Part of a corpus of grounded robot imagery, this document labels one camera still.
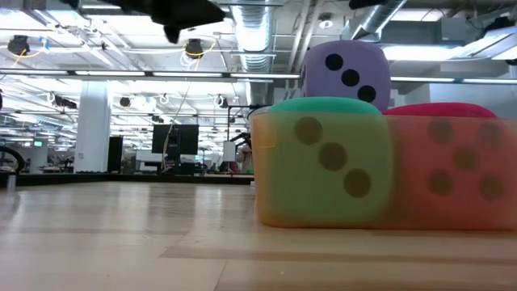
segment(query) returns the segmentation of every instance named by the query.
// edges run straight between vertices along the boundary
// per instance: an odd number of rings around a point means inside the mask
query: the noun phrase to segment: floor
[[[249,186],[0,192],[1,290],[517,290],[517,234],[284,230]]]

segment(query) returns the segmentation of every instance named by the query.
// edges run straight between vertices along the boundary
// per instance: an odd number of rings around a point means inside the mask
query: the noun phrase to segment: pillar
[[[31,174],[43,173],[40,167],[47,166],[48,159],[48,139],[35,138],[31,149]]]
[[[82,82],[74,173],[107,170],[112,100],[107,82]]]

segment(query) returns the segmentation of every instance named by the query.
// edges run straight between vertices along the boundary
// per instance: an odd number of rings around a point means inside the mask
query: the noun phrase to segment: person
[[[242,173],[253,173],[253,155],[251,148],[247,143],[239,148],[237,153],[237,162],[241,163]]]

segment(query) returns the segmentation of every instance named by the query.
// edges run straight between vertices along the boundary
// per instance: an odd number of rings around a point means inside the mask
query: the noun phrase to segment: pipe
[[[309,48],[309,44],[311,39],[313,38],[314,28],[316,27],[316,23],[320,17],[320,13],[322,12],[322,6],[325,0],[317,0],[316,6],[314,7],[313,18],[310,21],[309,30],[307,31],[307,35],[304,38],[304,43],[301,46],[300,56],[298,57],[298,61],[296,62],[296,67],[294,72],[300,72],[301,65],[304,63],[305,54],[307,53],[307,49]]]
[[[287,73],[291,73],[292,66],[294,65],[296,53],[298,53],[298,47],[300,46],[301,34],[304,32],[305,21],[307,21],[307,16],[309,16],[309,7],[310,7],[310,0],[305,0],[304,6],[301,9],[300,23],[298,24],[298,29],[296,30],[296,35],[294,37],[294,41],[292,42],[291,55],[289,56],[288,69],[286,70]]]
[[[235,36],[237,37],[239,50],[269,53],[271,51],[271,7],[232,6],[231,11],[237,24]],[[241,64],[245,72],[263,73],[271,71],[271,58],[265,55],[241,56]],[[267,91],[267,83],[250,83],[250,103],[248,105],[270,103],[271,101],[267,100]]]
[[[407,0],[390,0],[384,5],[369,8],[359,23],[359,29],[356,29],[352,39],[359,40],[365,36],[380,33],[406,2]]]

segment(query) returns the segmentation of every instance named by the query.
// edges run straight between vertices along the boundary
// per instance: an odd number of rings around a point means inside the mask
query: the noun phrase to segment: ceiling
[[[303,0],[289,0],[273,7],[272,72],[286,73],[295,40],[296,28],[304,5]],[[394,16],[393,21],[436,23],[444,15],[464,18],[511,8],[515,1],[431,1],[409,0]],[[328,13],[332,26],[317,25],[310,38],[309,47],[339,40],[348,19],[358,17],[362,11],[351,11],[347,1],[325,1],[321,13]],[[74,11],[21,11],[0,10],[0,67],[19,69],[54,70],[173,70],[173,71],[241,71],[239,47],[235,26],[231,19],[220,23],[184,30],[178,44],[170,44],[161,25],[148,16],[121,15],[120,11],[106,10],[94,15],[80,15]],[[478,34],[475,28],[469,33]],[[30,36],[29,57],[18,59],[7,51],[13,35]],[[201,39],[206,52],[199,62],[190,60],[183,52],[189,39]],[[503,61],[404,61],[392,60],[392,75],[427,76],[429,74],[466,73],[469,77],[497,77]],[[0,138],[6,141],[25,142],[32,137],[49,137],[51,145],[59,148],[74,146],[77,114],[40,115],[37,112],[60,112],[51,102],[60,96],[80,107],[81,80],[29,78],[27,76],[0,75],[5,110],[34,111],[30,115],[0,116]],[[178,112],[182,124],[201,125],[201,145],[219,150],[226,138],[224,117],[227,110],[217,104],[226,99],[230,105],[248,105],[244,82],[163,82],[163,81],[108,81],[114,96],[111,134],[124,135],[127,146],[149,148],[155,123],[149,116],[130,116],[133,113],[154,111],[166,123]],[[133,99],[131,107],[120,106],[120,99]],[[232,110],[236,117],[230,131],[232,136],[246,131],[249,124],[247,110]]]

